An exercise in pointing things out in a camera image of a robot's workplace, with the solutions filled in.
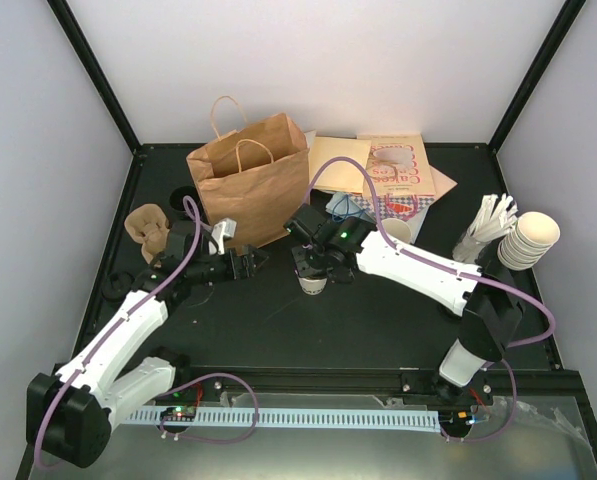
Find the single white paper cup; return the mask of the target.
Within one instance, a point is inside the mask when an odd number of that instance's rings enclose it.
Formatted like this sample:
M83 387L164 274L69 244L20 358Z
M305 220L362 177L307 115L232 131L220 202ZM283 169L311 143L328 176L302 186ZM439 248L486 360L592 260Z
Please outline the single white paper cup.
M302 291L311 296L319 295L323 292L327 284L327 278L299 277L299 285Z

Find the brown paper bag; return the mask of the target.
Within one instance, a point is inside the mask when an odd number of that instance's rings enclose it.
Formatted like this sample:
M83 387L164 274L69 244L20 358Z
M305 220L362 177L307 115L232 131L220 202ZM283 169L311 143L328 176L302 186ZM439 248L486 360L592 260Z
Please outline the brown paper bag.
M278 113L216 138L186 161L211 225L237 222L227 242L240 254L285 237L285 222L303 204L309 184L309 148L297 124Z

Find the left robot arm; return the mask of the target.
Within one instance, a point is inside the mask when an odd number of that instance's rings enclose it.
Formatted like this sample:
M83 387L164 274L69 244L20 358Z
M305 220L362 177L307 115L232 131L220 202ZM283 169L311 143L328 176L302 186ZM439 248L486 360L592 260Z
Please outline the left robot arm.
M174 225L164 249L94 339L54 374L40 373L30 382L26 437L36 465L49 453L86 468L100 457L117 426L142 405L159 397L180 399L191 391L188 357L166 348L130 372L124 368L193 286L247 279L266 262L267 253L251 245L227 247L235 229L231 219L210 229L192 221Z

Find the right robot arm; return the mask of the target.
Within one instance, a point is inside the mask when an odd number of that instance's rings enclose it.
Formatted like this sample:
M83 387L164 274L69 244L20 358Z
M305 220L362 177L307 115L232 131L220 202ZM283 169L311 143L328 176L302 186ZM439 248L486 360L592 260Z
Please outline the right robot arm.
M437 371L412 385L413 395L461 403L477 372L502 360L524 315L524 301L491 286L494 275L403 243L373 222L337 223L303 204L284 228L299 243L292 250L299 279L350 283L363 272L429 297L459 318L457 339Z

